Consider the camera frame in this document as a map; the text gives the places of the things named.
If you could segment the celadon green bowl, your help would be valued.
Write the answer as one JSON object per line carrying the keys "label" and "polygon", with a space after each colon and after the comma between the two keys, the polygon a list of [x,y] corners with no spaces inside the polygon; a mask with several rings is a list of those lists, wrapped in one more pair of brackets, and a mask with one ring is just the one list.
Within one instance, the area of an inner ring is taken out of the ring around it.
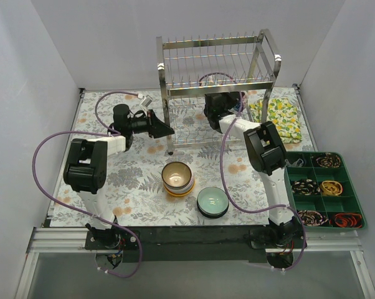
{"label": "celadon green bowl", "polygon": [[217,213],[229,205],[226,193],[218,187],[206,187],[197,196],[197,205],[205,211]]}

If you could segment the blue patterned bowl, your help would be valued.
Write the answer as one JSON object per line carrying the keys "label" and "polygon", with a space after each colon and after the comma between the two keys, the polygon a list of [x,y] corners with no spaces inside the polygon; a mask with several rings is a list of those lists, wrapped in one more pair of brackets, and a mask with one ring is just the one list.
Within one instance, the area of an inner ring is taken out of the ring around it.
{"label": "blue patterned bowl", "polygon": [[247,92],[237,92],[237,103],[234,106],[236,112],[242,113],[248,102]]}

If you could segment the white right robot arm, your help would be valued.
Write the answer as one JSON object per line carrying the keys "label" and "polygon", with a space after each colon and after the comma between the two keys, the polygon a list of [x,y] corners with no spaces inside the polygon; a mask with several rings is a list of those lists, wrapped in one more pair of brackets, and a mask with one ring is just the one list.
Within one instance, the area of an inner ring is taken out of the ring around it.
{"label": "white right robot arm", "polygon": [[[285,183],[287,152],[275,125],[271,121],[255,123],[243,119],[240,116],[244,103],[242,92],[207,93],[204,99],[204,114],[211,128],[222,134],[220,174],[229,202],[246,214],[267,211],[271,243],[280,248],[287,246],[299,232],[301,223],[290,206]],[[229,194],[223,167],[225,142],[229,136],[244,143],[249,162],[261,177],[268,207],[244,209]]]}

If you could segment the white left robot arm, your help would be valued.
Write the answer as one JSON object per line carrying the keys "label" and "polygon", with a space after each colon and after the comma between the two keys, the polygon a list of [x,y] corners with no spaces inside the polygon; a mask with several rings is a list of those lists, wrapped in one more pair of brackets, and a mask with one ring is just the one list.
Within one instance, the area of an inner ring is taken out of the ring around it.
{"label": "white left robot arm", "polygon": [[81,198],[92,218],[86,228],[95,241],[107,249],[121,242],[120,231],[113,226],[116,216],[106,199],[107,158],[131,148],[133,135],[147,133],[157,139],[173,135],[174,130],[161,121],[155,112],[140,110],[133,114],[126,104],[113,108],[109,136],[97,139],[75,138],[70,144],[63,179]]}

